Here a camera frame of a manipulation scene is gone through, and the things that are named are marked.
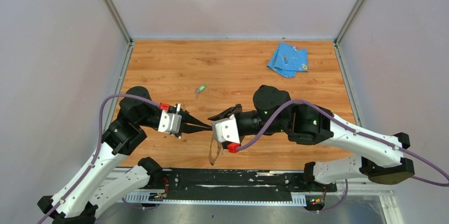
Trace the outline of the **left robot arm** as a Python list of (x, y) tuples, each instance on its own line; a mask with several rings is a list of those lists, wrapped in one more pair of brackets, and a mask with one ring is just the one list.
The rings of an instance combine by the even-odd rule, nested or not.
[(37, 203), (44, 217), (54, 223), (94, 223), (105, 210), (141, 187), (155, 189), (161, 185), (163, 169), (152, 158), (141, 159), (136, 166), (115, 181), (103, 181), (116, 166), (130, 156), (146, 139), (143, 127), (180, 138), (184, 133), (210, 131), (180, 104), (175, 106), (152, 101), (143, 86), (130, 88), (119, 97), (117, 118), (108, 128), (99, 127), (95, 151), (78, 173), (58, 193), (43, 196)]

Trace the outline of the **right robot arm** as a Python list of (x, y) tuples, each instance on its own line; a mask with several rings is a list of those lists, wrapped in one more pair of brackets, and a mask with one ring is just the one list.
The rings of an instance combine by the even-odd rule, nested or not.
[(294, 102), (287, 91), (273, 86), (260, 86), (253, 104), (252, 111), (235, 105), (210, 118), (213, 139), (230, 153), (248, 148), (245, 136), (258, 140), (281, 132), (298, 145), (332, 146), (351, 153), (339, 160), (306, 163), (302, 183), (309, 191), (353, 178), (395, 185), (415, 174), (413, 161), (403, 155), (410, 146), (406, 133), (388, 136), (364, 129), (323, 107)]

